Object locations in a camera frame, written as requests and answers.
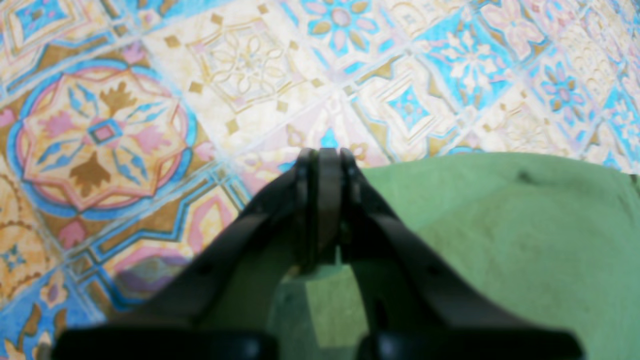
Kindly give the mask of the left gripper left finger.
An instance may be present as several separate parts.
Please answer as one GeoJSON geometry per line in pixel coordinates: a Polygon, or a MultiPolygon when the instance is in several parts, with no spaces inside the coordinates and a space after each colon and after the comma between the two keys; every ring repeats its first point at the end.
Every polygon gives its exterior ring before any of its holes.
{"type": "Polygon", "coordinates": [[[318,264],[318,151],[254,196],[157,294],[94,327],[68,329],[53,360],[276,360],[266,331],[285,273],[318,264]]]}

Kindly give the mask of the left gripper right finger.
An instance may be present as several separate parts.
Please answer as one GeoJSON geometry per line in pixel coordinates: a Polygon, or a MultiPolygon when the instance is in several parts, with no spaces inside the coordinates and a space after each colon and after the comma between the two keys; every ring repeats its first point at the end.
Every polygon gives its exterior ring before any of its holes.
{"type": "Polygon", "coordinates": [[[567,330],[521,319],[480,294],[405,223],[347,149],[317,152],[317,262],[355,275],[368,334],[359,360],[582,360],[567,330]]]}

